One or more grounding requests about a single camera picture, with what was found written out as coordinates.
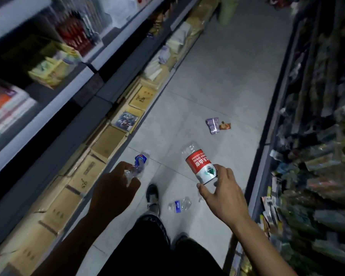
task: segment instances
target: gray tile floor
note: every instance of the gray tile floor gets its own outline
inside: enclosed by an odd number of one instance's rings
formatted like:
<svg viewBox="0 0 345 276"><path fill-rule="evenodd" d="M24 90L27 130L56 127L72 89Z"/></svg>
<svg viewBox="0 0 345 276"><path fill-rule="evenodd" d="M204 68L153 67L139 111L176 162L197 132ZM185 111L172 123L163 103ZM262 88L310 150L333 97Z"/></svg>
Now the gray tile floor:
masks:
<svg viewBox="0 0 345 276"><path fill-rule="evenodd" d="M159 186L161 219L171 239L187 232L223 265L231 232L204 201L198 202L197 179L180 149L195 140L213 163L232 168L246 188L291 25L288 10L276 11L263 0L240 0L228 27L212 18L120 157L132 163L139 152L151 151L132 204L93 244L78 276L97 275L146 210L150 182ZM231 123L231 130L211 135L205 124L210 117ZM171 201L185 196L192 200L189 211L168 210Z"/></svg>

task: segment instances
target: person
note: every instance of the person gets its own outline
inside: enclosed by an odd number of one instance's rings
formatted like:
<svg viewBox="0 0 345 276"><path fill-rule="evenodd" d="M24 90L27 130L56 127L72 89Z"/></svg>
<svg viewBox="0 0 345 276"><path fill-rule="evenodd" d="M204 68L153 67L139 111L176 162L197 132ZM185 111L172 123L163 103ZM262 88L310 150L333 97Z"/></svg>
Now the person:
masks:
<svg viewBox="0 0 345 276"><path fill-rule="evenodd" d="M134 178L129 187L124 170L131 164L120 162L103 175L95 186L88 213L72 232L33 272L33 276L77 273L84 256L107 225L132 202L140 187ZM296 275L281 258L259 226L253 222L243 192L230 168L214 165L218 174L215 193L197 184L210 210L236 235L261 276ZM159 219L159 194L156 185L147 188L148 210L125 235L99 272L103 275L225 275L210 253L180 234L170 245Z"/></svg>

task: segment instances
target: hand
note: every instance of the hand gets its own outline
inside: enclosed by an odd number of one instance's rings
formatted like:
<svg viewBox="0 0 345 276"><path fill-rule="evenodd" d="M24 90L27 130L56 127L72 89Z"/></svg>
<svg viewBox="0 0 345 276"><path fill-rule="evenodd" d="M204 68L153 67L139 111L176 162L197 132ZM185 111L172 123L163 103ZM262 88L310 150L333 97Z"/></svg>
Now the hand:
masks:
<svg viewBox="0 0 345 276"><path fill-rule="evenodd" d="M235 231L235 225L251 220L248 206L232 170L218 164L214 166L218 175L215 193L210 193L203 184L197 184L197 188L212 213Z"/></svg>
<svg viewBox="0 0 345 276"><path fill-rule="evenodd" d="M87 213L92 223L103 231L107 225L130 205L140 187L140 181L133 178L127 187L124 171L132 165L120 162L107 174L100 177L95 186Z"/></svg>

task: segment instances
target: person's left hand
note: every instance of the person's left hand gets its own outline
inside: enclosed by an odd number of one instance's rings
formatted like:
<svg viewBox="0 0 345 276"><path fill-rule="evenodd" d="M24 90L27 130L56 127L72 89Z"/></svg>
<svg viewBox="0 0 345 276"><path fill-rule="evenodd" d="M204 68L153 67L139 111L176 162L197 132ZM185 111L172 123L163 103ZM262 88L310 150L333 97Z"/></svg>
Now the person's left hand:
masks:
<svg viewBox="0 0 345 276"><path fill-rule="evenodd" d="M118 163L110 173L102 175L95 186L87 216L95 226L100 225L98 229L101 231L123 213L140 187L137 178L133 178L130 185L126 186L124 171L131 166L126 162Z"/></svg>

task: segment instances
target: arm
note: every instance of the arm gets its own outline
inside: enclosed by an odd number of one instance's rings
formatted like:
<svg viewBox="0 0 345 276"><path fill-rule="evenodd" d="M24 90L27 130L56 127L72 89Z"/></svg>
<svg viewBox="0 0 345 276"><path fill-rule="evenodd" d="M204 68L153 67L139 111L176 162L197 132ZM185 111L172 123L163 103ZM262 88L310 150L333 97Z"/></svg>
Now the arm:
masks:
<svg viewBox="0 0 345 276"><path fill-rule="evenodd" d="M250 218L243 192L236 183L232 170L220 165L215 167L218 174L215 193L211 194L202 184L197 185L213 214L230 227L261 276L296 276Z"/></svg>
<svg viewBox="0 0 345 276"><path fill-rule="evenodd" d="M140 187L140 182L136 178L128 188L126 187L124 170L130 166L131 164L120 162L113 171L100 178L86 216L32 273L32 276L72 276L77 273L96 238L129 206Z"/></svg>

